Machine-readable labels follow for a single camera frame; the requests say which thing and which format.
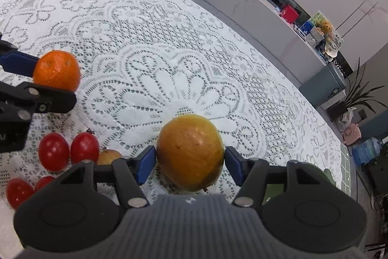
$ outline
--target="pink bag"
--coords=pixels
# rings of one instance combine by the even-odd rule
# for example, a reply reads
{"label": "pink bag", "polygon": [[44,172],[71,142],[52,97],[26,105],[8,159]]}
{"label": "pink bag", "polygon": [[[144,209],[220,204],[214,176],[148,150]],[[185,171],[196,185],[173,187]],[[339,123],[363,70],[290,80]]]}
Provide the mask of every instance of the pink bag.
{"label": "pink bag", "polygon": [[358,127],[358,124],[351,123],[349,126],[345,129],[345,131],[342,132],[342,137],[345,141],[345,145],[349,146],[354,144],[356,141],[361,139],[361,131]]}

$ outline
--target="yellow fruit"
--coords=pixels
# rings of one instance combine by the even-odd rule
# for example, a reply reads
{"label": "yellow fruit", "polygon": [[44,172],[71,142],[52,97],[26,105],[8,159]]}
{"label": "yellow fruit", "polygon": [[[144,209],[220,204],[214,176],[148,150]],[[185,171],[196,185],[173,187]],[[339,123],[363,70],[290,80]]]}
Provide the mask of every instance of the yellow fruit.
{"label": "yellow fruit", "polygon": [[196,114],[184,114],[164,125],[156,155],[164,175],[188,191],[212,185],[224,165],[220,134],[208,119]]}
{"label": "yellow fruit", "polygon": [[123,157],[116,150],[103,150],[98,156],[97,165],[110,165],[116,158]]}

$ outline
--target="potted plant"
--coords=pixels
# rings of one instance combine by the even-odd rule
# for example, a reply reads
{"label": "potted plant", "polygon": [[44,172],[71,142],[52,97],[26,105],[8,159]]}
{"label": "potted plant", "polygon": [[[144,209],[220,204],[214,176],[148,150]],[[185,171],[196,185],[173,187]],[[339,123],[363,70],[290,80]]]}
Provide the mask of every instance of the potted plant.
{"label": "potted plant", "polygon": [[360,80],[358,81],[358,75],[360,74],[360,58],[358,58],[356,80],[354,81],[353,87],[351,87],[352,85],[350,84],[350,80],[347,77],[349,82],[349,93],[346,96],[345,100],[337,104],[334,104],[333,106],[327,109],[327,114],[329,115],[332,121],[334,121],[342,114],[346,113],[348,111],[348,108],[355,107],[355,106],[366,106],[373,113],[376,113],[375,110],[372,108],[372,106],[369,104],[370,101],[377,102],[387,108],[385,104],[383,104],[382,102],[379,102],[373,96],[370,95],[372,91],[383,88],[385,86],[374,87],[369,89],[367,92],[364,92],[364,90],[366,86],[369,84],[369,82],[367,82],[365,85],[361,87],[361,82],[365,74],[365,66],[366,64],[364,65],[364,68],[362,70],[362,75],[360,77]]}

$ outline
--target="lace pattern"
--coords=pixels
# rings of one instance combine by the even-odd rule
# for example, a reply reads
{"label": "lace pattern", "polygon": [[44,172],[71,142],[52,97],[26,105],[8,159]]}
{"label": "lace pattern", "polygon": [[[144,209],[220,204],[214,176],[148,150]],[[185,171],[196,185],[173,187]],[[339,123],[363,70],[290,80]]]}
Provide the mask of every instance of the lace pattern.
{"label": "lace pattern", "polygon": [[[26,148],[0,155],[2,198],[9,178],[35,183],[48,174],[37,156],[48,132],[70,143],[91,128],[102,147],[135,156],[156,144],[166,122],[192,112],[244,157],[308,161],[341,183],[340,142],[321,116],[255,48],[191,0],[0,0],[0,31],[28,54],[70,51],[82,71],[75,109],[34,115]],[[0,80],[28,79],[1,71]],[[182,193],[158,167],[142,190],[150,201]],[[237,191],[224,168],[208,193],[231,200]]]}

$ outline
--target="screw head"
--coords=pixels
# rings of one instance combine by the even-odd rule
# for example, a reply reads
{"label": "screw head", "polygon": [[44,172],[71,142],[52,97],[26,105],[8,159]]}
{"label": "screw head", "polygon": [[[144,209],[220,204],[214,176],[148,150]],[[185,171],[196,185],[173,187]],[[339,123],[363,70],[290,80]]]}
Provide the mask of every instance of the screw head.
{"label": "screw head", "polygon": [[41,105],[39,106],[39,111],[40,111],[40,112],[46,111],[46,105],[41,104]]}
{"label": "screw head", "polygon": [[35,88],[32,88],[32,87],[30,87],[30,88],[28,89],[28,92],[29,92],[30,94],[34,95],[34,96],[38,96],[38,95],[39,95],[39,91],[37,91]]}
{"label": "screw head", "polygon": [[128,205],[134,208],[145,207],[147,204],[148,204],[148,201],[143,198],[132,198],[128,200]]}
{"label": "screw head", "polygon": [[31,119],[31,115],[26,110],[19,110],[17,112],[17,115],[19,116],[19,118],[21,118],[22,120],[25,120],[25,121],[28,121]]}
{"label": "screw head", "polygon": [[247,196],[239,196],[234,200],[234,204],[238,207],[251,207],[253,205],[253,200]]}

